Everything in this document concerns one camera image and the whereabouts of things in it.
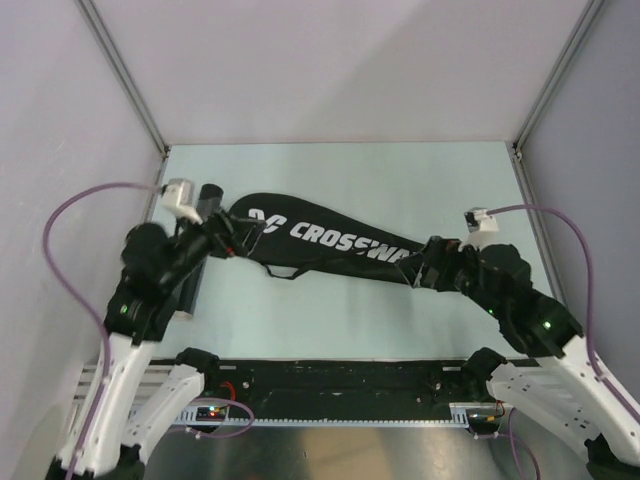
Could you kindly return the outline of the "black racket bag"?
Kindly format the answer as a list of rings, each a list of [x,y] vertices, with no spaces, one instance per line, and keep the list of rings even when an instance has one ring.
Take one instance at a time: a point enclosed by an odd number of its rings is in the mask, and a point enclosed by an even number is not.
[[[265,223],[249,259],[275,278],[276,267],[291,269],[284,280],[318,271],[404,284],[397,263],[423,247],[421,242],[290,195],[249,194],[237,200],[230,213]]]

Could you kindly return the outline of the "black shuttlecock tube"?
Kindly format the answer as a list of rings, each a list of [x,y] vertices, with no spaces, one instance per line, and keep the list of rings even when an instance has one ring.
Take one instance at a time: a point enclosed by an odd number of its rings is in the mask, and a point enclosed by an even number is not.
[[[201,187],[196,203],[196,211],[203,220],[207,220],[219,207],[224,190],[218,185],[206,183]],[[202,262],[181,284],[178,290],[176,315],[179,319],[191,319],[195,312],[205,262]]]

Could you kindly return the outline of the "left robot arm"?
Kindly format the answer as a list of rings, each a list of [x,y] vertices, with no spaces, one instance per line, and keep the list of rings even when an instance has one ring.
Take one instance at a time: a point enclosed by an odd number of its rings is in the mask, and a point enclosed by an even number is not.
[[[49,479],[140,479],[178,415],[197,397],[221,389],[216,355],[196,348],[179,354],[169,377],[132,414],[145,371],[177,310],[175,291],[210,257],[246,257],[260,238],[260,220],[223,210],[203,223],[186,222],[169,236],[148,222],[126,236],[123,269],[104,318],[103,344],[89,393]]]

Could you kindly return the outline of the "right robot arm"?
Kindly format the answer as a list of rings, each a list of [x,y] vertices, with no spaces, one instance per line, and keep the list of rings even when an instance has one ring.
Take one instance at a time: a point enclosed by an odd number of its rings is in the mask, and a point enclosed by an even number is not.
[[[412,287],[469,298],[497,321],[515,351],[535,360],[567,393],[550,392],[483,348],[470,363],[478,364],[481,357],[498,363],[463,374],[469,398],[505,401],[571,448],[594,479],[638,478],[639,422],[623,410],[631,401],[628,392],[613,394],[607,378],[596,375],[582,327],[564,305],[533,287],[530,265],[514,246],[478,249],[433,237],[396,266]]]

